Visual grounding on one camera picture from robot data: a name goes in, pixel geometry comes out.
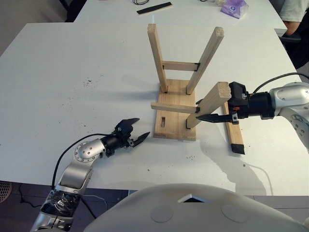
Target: wooden stick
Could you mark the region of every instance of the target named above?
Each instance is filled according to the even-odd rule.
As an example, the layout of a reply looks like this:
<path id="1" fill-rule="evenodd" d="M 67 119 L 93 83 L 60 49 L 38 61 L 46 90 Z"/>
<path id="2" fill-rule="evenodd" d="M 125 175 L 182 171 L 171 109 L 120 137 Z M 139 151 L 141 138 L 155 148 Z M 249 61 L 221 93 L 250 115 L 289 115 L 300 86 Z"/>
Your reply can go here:
<path id="1" fill-rule="evenodd" d="M 225 115 L 229 114 L 227 102 L 224 103 L 222 108 L 223 108 L 223 113 Z M 228 138 L 231 144 L 232 151 L 234 153 L 245 154 L 245 149 L 244 149 L 244 144 L 243 144 L 239 124 L 232 124 L 231 122 L 226 122 L 225 126 L 226 126 L 226 130 L 228 133 Z"/>
<path id="2" fill-rule="evenodd" d="M 156 71 L 158 72 L 161 91 L 167 92 L 168 84 L 167 84 L 166 77 L 165 77 L 165 71 L 163 70 L 163 67 L 162 67 L 162 54 L 161 54 L 161 48 L 160 48 L 156 25 L 148 24 L 147 33 L 149 37 L 150 46 L 153 51 L 154 63 L 155 63 Z"/>
<path id="3" fill-rule="evenodd" d="M 218 82 L 198 104 L 200 108 L 199 113 L 189 115 L 187 118 L 187 128 L 193 128 L 200 123 L 200 120 L 196 118 L 197 116 L 211 114 L 231 97 L 231 89 L 228 86 L 228 82 Z"/>
<path id="4" fill-rule="evenodd" d="M 162 61 L 163 69 L 181 70 L 181 71 L 197 71 L 198 63 Z"/>
<path id="5" fill-rule="evenodd" d="M 213 57 L 214 53 L 216 52 L 218 46 L 221 43 L 221 40 L 224 37 L 224 31 L 223 28 L 216 27 L 211 35 L 211 38 L 209 39 L 205 50 L 199 59 L 200 66 L 197 70 L 197 72 L 194 72 L 191 76 L 191 79 L 189 81 L 189 84 L 187 86 L 187 94 L 191 94 L 195 87 L 197 86 L 200 78 L 202 77 L 204 71 L 206 70 L 209 62 L 211 61 L 211 58 Z"/>
<path id="6" fill-rule="evenodd" d="M 151 108 L 154 110 L 164 110 L 186 114 L 196 114 L 199 111 L 199 109 L 195 106 L 164 104 L 158 102 L 152 102 Z"/>

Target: wire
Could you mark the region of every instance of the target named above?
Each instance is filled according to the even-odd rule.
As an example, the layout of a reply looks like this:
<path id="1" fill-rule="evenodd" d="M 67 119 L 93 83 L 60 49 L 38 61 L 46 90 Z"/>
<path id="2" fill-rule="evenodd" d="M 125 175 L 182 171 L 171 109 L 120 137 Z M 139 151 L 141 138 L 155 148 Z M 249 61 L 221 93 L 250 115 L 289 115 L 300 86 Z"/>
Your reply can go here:
<path id="1" fill-rule="evenodd" d="M 271 195 L 273 196 L 273 195 L 274 195 L 274 192 L 273 192 L 273 190 L 272 190 L 272 184 L 271 184 L 271 181 L 270 181 L 270 178 L 269 178 L 269 175 L 267 174 L 267 172 L 266 172 L 264 169 L 262 169 L 262 168 L 260 168 L 260 167 L 258 167 L 258 166 L 251 165 L 251 164 L 248 164 L 248 165 L 249 165 L 250 167 L 257 168 L 257 169 L 259 169 L 259 170 L 261 170 L 262 172 L 265 173 L 265 175 L 266 175 L 266 177 L 267 177 L 267 179 L 268 179 L 268 182 L 269 182 L 270 193 L 271 193 Z"/>
<path id="2" fill-rule="evenodd" d="M 31 202 L 26 201 L 26 200 L 24 199 L 23 193 L 21 192 L 21 189 L 20 189 L 22 185 L 23 185 L 23 184 L 21 183 L 20 186 L 18 187 L 18 191 L 19 191 L 19 194 L 20 194 L 20 203 L 27 203 L 27 204 L 31 205 L 32 208 L 37 208 L 37 207 L 42 206 L 41 204 L 39 204 L 39 205 L 33 205 Z"/>
<path id="3" fill-rule="evenodd" d="M 303 74 L 303 73 L 299 73 L 299 72 L 290 72 L 290 73 L 286 73 L 286 74 L 283 74 L 283 75 L 280 75 L 280 76 L 276 76 L 274 78 L 271 78 L 270 80 L 268 81 L 265 81 L 263 84 L 261 84 L 258 88 L 255 89 L 255 91 L 253 91 L 253 94 L 256 93 L 261 87 L 265 86 L 266 84 L 268 84 L 269 82 L 272 82 L 272 81 L 275 81 L 275 80 L 278 80 L 282 77 L 286 77 L 286 76 L 292 76 L 292 75 L 300 75 L 300 76 L 304 76 L 305 78 L 307 78 L 309 80 L 309 76 Z"/>
<path id="4" fill-rule="evenodd" d="M 105 205 L 106 205 L 106 211 L 108 210 L 108 204 L 107 204 L 107 202 L 106 202 L 106 200 L 105 200 L 104 198 L 101 198 L 101 197 L 96 196 L 96 195 L 84 195 L 84 197 L 96 197 L 96 198 L 98 198 L 98 199 L 103 200 L 104 203 L 105 203 Z"/>
<path id="5" fill-rule="evenodd" d="M 141 2 L 139 2 L 138 0 L 132 0 L 132 2 L 133 2 L 135 5 L 144 5 L 144 4 L 146 4 L 147 2 L 149 2 L 149 0 L 145 0 L 145 1 L 141 1 Z"/>
<path id="6" fill-rule="evenodd" d="M 84 200 L 83 197 L 81 197 L 82 202 L 84 203 L 84 205 L 86 206 L 86 208 L 89 210 L 90 214 L 93 216 L 94 219 L 97 219 L 97 217 L 95 216 L 95 214 L 92 212 L 92 210 L 90 209 L 88 203 Z"/>
<path id="7" fill-rule="evenodd" d="M 60 164 L 60 161 L 62 159 L 62 157 L 66 154 L 66 152 L 68 150 L 70 150 L 74 145 L 76 145 L 77 143 L 79 143 L 81 140 L 84 140 L 88 137 L 91 137 L 91 136 L 96 136 L 96 135 L 99 135 L 99 136 L 108 136 L 109 134 L 100 134 L 100 133 L 97 133 L 97 134 L 89 134 L 79 140 L 77 140 L 75 143 L 73 143 L 71 146 L 69 146 L 67 149 L 65 149 L 65 151 L 61 154 L 61 156 L 59 157 L 58 161 L 57 161 L 57 164 L 56 164 L 56 167 L 55 167 L 55 170 L 54 170 L 54 175 L 53 175 L 53 181 L 52 181 L 52 190 L 55 189 L 55 179 L 56 179 L 56 175 L 57 175 L 57 170 L 58 170 L 58 167 L 59 167 L 59 164 Z"/>

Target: wooden plank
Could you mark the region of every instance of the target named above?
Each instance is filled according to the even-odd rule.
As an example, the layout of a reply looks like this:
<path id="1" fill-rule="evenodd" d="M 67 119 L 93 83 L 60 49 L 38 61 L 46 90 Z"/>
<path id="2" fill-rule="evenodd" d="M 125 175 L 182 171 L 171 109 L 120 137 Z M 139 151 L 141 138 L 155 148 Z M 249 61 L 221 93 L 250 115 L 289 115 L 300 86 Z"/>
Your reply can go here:
<path id="1" fill-rule="evenodd" d="M 158 102 L 152 102 L 151 108 L 154 110 L 172 111 L 185 114 L 196 114 L 196 111 L 198 109 L 195 106 L 163 104 Z"/>
<path id="2" fill-rule="evenodd" d="M 148 38 L 149 38 L 151 50 L 152 50 L 153 56 L 154 56 L 154 63 L 155 63 L 156 71 L 158 73 L 161 91 L 167 92 L 168 91 L 168 85 L 167 85 L 167 81 L 166 81 L 166 77 L 165 77 L 165 71 L 163 70 L 163 67 L 162 67 L 161 47 L 160 47 L 160 43 L 159 43 L 159 37 L 158 37 L 156 25 L 155 24 L 148 24 L 147 33 L 148 33 Z"/>
<path id="3" fill-rule="evenodd" d="M 194 72 L 191 76 L 189 84 L 187 86 L 187 94 L 191 94 L 195 87 L 197 86 L 199 80 L 201 79 L 204 71 L 206 70 L 211 58 L 215 54 L 217 48 L 219 47 L 222 39 L 224 37 L 224 31 L 221 27 L 216 27 L 209 39 L 205 50 L 199 59 L 200 66 L 196 72 Z"/>
<path id="4" fill-rule="evenodd" d="M 195 71 L 198 63 L 177 62 L 177 61 L 162 61 L 163 69 L 167 70 L 181 70 L 181 71 Z"/>
<path id="5" fill-rule="evenodd" d="M 189 81 L 167 80 L 168 93 L 159 92 L 158 103 L 195 106 L 195 93 L 186 94 L 186 86 Z M 181 140 L 196 140 L 196 129 L 186 128 L 188 114 L 156 111 L 154 137 Z"/>
<path id="6" fill-rule="evenodd" d="M 225 115 L 229 114 L 227 102 L 223 104 L 222 108 Z M 239 154 L 245 154 L 239 124 L 232 124 L 231 122 L 226 122 L 225 126 L 232 151 Z"/>
<path id="7" fill-rule="evenodd" d="M 196 119 L 197 116 L 211 114 L 231 97 L 231 89 L 228 82 L 218 82 L 198 104 L 200 108 L 199 113 L 189 115 L 187 118 L 187 128 L 194 128 L 200 123 L 200 120 Z"/>

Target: floor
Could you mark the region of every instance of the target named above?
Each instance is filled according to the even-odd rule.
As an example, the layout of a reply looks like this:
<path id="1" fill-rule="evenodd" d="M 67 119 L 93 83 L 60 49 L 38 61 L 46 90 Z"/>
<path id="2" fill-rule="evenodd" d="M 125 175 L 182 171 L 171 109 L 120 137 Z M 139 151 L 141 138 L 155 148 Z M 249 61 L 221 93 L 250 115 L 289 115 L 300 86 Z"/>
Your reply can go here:
<path id="1" fill-rule="evenodd" d="M 1 232 L 24 232 L 29 231 L 35 221 L 40 208 L 32 208 L 27 203 L 20 203 L 18 188 L 20 183 L 13 183 L 13 190 L 9 198 L 0 203 L 0 231 Z M 22 184 L 21 191 L 25 200 L 33 205 L 42 204 L 50 191 L 50 186 Z M 128 195 L 127 190 L 112 189 L 87 189 L 85 195 L 97 195 L 104 198 L 107 208 L 110 209 Z M 303 222 L 309 217 L 309 196 L 249 196 L 250 198 L 266 204 L 270 207 Z M 106 211 L 103 200 L 95 197 L 85 197 L 89 207 L 96 216 Z M 83 203 L 80 203 L 75 215 L 74 223 L 70 231 L 82 232 L 93 221 Z"/>

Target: black cable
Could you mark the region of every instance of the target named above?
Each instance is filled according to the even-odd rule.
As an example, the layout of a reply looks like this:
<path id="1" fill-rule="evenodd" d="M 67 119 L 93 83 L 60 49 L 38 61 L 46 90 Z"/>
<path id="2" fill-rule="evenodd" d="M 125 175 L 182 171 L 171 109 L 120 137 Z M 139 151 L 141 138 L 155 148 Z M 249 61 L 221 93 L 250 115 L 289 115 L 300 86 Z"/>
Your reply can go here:
<path id="1" fill-rule="evenodd" d="M 135 5 L 144 5 L 144 4 L 146 4 L 147 2 L 149 2 L 149 0 L 145 0 L 145 1 L 141 1 L 141 2 L 139 2 L 138 0 L 132 0 L 132 2 L 133 2 Z"/>
<path id="2" fill-rule="evenodd" d="M 86 206 L 86 208 L 89 210 L 89 212 L 91 213 L 91 215 L 93 216 L 94 219 L 97 219 L 97 217 L 95 216 L 95 214 L 92 212 L 92 210 L 90 209 L 89 205 L 87 204 L 87 202 L 84 200 L 83 197 L 81 197 L 82 202 L 84 203 L 84 205 Z"/>
<path id="3" fill-rule="evenodd" d="M 71 146 L 69 146 L 69 147 L 61 154 L 61 156 L 59 157 L 59 159 L 58 159 L 58 161 L 57 161 L 55 170 L 54 170 L 53 181 L 52 181 L 52 190 L 55 189 L 55 179 L 56 179 L 57 170 L 58 170 L 60 161 L 61 161 L 62 157 L 64 156 L 64 154 L 66 154 L 66 152 L 67 152 L 68 150 L 70 150 L 74 145 L 76 145 L 77 143 L 79 143 L 81 140 L 84 140 L 84 139 L 86 139 L 86 138 L 88 138 L 88 137 L 96 136 L 96 135 L 99 135 L 99 136 L 108 136 L 109 134 L 99 134 L 99 133 L 97 133 L 97 134 L 90 134 L 90 135 L 87 135 L 87 136 L 85 136 L 85 137 L 83 137 L 83 138 L 77 140 L 75 143 L 73 143 Z"/>
<path id="4" fill-rule="evenodd" d="M 299 72 L 290 72 L 290 73 L 286 73 L 286 74 L 283 74 L 283 75 L 280 75 L 280 76 L 276 76 L 274 78 L 271 78 L 270 80 L 268 81 L 265 81 L 263 84 L 261 84 L 258 88 L 255 89 L 255 91 L 253 91 L 253 94 L 256 93 L 261 87 L 265 86 L 266 84 L 268 84 L 269 82 L 272 82 L 272 81 L 275 81 L 275 80 L 278 80 L 282 77 L 286 77 L 286 76 L 291 76 L 291 75 L 300 75 L 300 76 L 304 76 L 305 78 L 307 78 L 309 80 L 309 76 L 303 74 L 303 73 L 299 73 Z"/>
<path id="5" fill-rule="evenodd" d="M 32 208 L 37 208 L 37 207 L 40 207 L 42 206 L 41 204 L 40 205 L 33 205 L 31 202 L 29 201 L 26 201 L 23 197 L 23 193 L 21 192 L 21 186 L 22 186 L 22 183 L 20 184 L 20 186 L 18 187 L 18 191 L 19 191 L 19 194 L 20 194 L 20 203 L 27 203 L 29 205 L 31 205 Z"/>

